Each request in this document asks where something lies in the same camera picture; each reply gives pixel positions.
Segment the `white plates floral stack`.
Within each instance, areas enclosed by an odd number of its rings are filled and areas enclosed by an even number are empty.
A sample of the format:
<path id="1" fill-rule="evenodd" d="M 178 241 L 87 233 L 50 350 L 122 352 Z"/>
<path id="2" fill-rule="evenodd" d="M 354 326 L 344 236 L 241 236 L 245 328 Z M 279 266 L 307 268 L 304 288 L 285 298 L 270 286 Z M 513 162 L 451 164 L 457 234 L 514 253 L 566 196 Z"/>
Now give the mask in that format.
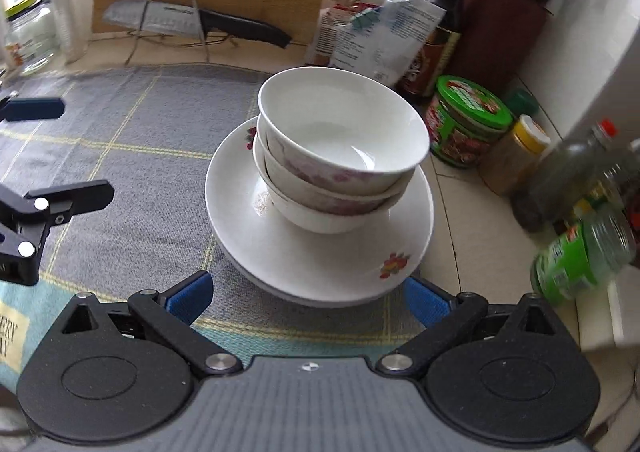
<path id="1" fill-rule="evenodd" d="M 270 294 L 311 307 L 365 304 L 398 287 L 419 267 L 434 230 L 430 185 L 418 169 L 399 202 L 342 234 L 306 231 L 287 220 L 259 175 L 247 120 L 209 163 L 205 201 L 224 253 Z"/>

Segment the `white floral bowl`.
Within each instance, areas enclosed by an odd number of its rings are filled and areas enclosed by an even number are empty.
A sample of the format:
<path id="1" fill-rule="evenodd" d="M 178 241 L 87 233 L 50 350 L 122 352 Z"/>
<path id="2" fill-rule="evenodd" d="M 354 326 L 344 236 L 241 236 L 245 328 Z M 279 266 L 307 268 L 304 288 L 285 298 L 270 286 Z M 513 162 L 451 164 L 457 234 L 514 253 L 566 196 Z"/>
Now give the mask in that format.
<path id="1" fill-rule="evenodd" d="M 367 222 L 386 214 L 401 199 L 401 194 L 396 194 L 366 214 L 352 216 L 328 214 L 298 204 L 285 196 L 271 181 L 265 167 L 258 166 L 257 171 L 267 186 L 271 201 L 278 212 L 297 227 L 318 234 L 340 234 L 359 229 Z"/>

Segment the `white bowl pink flowers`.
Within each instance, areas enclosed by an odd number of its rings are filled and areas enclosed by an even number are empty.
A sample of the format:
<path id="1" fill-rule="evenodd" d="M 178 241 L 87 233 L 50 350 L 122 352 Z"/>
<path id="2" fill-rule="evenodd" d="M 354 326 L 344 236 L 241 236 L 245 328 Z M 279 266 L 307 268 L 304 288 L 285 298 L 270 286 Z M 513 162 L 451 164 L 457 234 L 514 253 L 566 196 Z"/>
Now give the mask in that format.
<path id="1" fill-rule="evenodd" d="M 271 155 L 265 138 L 260 132 L 256 134 L 256 140 L 260 142 L 262 152 L 264 152 L 262 158 L 267 175 L 276 188 L 296 203 L 326 214 L 364 215 L 374 212 L 375 209 L 380 209 L 383 205 L 393 205 L 405 193 L 414 175 L 413 170 L 407 172 L 390 187 L 390 190 L 381 194 L 362 196 L 336 193 L 315 186 L 287 170 Z"/>

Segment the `plain white ceramic bowl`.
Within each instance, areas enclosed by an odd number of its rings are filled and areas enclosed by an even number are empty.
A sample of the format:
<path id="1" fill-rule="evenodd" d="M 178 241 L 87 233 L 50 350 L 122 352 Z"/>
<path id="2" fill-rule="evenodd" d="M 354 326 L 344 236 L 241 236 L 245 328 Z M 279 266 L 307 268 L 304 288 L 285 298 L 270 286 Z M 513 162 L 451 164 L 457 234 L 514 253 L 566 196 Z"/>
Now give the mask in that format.
<path id="1" fill-rule="evenodd" d="M 388 190 L 430 149 L 424 121 L 373 79 L 337 68 L 291 68 L 258 91 L 272 156 L 320 188 L 349 195 Z"/>

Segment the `glass jar yellow green lid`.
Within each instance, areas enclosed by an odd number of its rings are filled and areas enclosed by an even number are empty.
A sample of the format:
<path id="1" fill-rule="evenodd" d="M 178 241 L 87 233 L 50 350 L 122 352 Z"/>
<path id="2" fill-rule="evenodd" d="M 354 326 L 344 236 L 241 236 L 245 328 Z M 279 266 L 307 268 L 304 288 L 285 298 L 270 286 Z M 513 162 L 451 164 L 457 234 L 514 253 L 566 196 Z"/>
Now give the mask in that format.
<path id="1" fill-rule="evenodd" d="M 58 53 L 51 0 L 21 0 L 6 12 L 6 50 L 17 71 L 40 71 Z"/>

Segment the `tall plastic wrap roll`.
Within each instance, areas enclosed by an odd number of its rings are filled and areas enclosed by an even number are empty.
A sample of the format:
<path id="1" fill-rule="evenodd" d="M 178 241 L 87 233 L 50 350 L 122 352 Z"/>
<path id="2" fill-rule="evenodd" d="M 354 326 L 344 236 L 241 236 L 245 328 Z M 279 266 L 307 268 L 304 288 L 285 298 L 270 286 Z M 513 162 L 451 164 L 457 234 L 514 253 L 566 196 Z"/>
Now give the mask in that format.
<path id="1" fill-rule="evenodd" d="M 66 64 L 80 60 L 91 38 L 93 0 L 51 0 L 56 34 Z"/>

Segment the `grey checked table mat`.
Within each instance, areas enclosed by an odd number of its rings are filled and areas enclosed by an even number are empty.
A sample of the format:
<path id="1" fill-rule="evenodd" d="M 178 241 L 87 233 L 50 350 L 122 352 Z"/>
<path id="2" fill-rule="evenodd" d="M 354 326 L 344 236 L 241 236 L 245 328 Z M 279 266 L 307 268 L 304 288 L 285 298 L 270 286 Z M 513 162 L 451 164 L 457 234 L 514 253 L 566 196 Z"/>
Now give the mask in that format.
<path id="1" fill-rule="evenodd" d="M 256 114 L 263 81 L 254 71 L 171 65 L 15 83 L 24 96 L 62 97 L 66 110 L 59 120 L 2 126 L 2 182 L 25 193 L 105 179 L 115 195 L 51 232 L 37 285 L 2 285 L 4 388 L 73 294 L 120 302 L 198 270 L 213 276 L 215 294 L 195 326 L 242 359 L 376 358 L 420 331 L 400 290 L 363 306 L 307 308 L 256 287 L 224 256 L 206 212 L 206 170 L 226 135 Z"/>

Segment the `yellow lid spice jar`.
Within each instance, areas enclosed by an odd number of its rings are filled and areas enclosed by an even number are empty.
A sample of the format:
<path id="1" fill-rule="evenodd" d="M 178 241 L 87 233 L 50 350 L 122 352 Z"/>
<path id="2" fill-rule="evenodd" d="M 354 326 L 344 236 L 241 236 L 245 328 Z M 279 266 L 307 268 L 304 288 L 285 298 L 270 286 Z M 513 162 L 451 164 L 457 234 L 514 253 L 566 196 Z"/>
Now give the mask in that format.
<path id="1" fill-rule="evenodd" d="M 530 116 L 521 115 L 512 129 L 480 160 L 478 174 L 497 195 L 511 194 L 550 146 L 548 134 Z"/>

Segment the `green label glass bottle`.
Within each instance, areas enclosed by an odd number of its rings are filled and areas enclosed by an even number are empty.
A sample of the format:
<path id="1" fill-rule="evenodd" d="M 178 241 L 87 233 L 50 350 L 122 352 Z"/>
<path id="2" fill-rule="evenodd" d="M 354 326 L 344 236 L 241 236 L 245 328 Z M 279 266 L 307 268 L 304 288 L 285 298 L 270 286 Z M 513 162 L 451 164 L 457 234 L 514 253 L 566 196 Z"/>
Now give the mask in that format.
<path id="1" fill-rule="evenodd" d="M 637 243 L 623 209 L 604 205 L 536 256 L 530 284 L 537 295 L 558 306 L 605 286 L 636 255 Z"/>

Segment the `green lid sauce jar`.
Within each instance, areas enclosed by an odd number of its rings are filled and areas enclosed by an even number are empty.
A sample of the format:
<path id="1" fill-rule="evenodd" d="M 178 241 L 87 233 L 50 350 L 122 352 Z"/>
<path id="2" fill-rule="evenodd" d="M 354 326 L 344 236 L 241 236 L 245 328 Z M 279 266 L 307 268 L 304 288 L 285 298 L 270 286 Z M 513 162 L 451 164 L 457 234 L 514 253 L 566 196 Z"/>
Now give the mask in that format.
<path id="1" fill-rule="evenodd" d="M 457 168 L 472 168 L 510 129 L 514 116 L 484 87 L 458 76 L 439 76 L 424 120 L 431 152 Z"/>

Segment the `dark soy sauce bottle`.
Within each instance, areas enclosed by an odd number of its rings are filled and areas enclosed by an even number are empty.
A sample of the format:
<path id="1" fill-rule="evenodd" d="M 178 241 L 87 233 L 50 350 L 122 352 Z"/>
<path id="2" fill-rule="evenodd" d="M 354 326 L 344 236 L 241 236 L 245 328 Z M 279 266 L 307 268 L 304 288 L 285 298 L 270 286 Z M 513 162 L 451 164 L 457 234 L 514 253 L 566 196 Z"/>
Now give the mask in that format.
<path id="1" fill-rule="evenodd" d="M 410 101 L 431 96 L 461 36 L 463 0 L 428 0 L 446 11 L 416 54 L 397 89 Z"/>

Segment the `white printed food bag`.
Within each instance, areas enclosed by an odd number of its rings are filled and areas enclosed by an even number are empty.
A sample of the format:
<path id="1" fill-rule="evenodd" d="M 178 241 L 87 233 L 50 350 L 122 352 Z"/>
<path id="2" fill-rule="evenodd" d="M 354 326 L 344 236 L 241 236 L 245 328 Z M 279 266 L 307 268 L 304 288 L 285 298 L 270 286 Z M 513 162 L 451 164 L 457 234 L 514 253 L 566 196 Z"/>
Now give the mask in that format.
<path id="1" fill-rule="evenodd" d="M 337 27 L 329 67 L 393 87 L 445 14 L 428 0 L 386 0 L 364 10 Z"/>

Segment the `red white snack bag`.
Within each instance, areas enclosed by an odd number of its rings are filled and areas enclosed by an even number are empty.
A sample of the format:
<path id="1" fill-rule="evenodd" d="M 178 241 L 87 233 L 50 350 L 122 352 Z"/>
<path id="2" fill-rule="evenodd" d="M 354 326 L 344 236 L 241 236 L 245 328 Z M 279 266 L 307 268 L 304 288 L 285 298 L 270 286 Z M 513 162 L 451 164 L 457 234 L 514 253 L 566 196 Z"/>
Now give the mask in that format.
<path id="1" fill-rule="evenodd" d="M 305 54 L 305 64 L 327 66 L 333 54 L 338 29 L 358 13 L 382 6 L 386 0 L 326 0 L 320 10 L 314 39 Z"/>

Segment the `dark red knife block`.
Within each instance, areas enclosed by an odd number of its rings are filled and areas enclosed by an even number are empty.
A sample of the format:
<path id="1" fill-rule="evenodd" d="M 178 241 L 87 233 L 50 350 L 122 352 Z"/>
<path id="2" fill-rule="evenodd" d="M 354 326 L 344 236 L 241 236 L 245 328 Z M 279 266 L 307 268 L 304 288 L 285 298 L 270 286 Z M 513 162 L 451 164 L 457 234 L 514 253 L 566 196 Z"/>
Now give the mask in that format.
<path id="1" fill-rule="evenodd" d="M 464 0 L 463 33 L 447 71 L 500 94 L 535 47 L 550 0 Z"/>

